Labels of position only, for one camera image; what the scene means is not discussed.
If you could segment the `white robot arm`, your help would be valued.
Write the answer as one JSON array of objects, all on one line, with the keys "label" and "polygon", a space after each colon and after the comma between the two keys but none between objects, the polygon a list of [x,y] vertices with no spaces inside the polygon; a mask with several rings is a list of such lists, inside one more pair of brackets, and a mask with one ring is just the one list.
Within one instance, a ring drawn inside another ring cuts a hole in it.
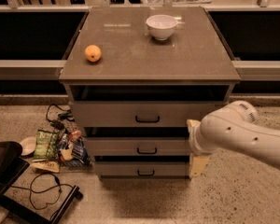
[{"label": "white robot arm", "polygon": [[246,101],[225,105],[201,121],[188,119],[189,176],[201,175],[219,147],[280,170],[280,130],[259,126],[258,119],[258,111]]}]

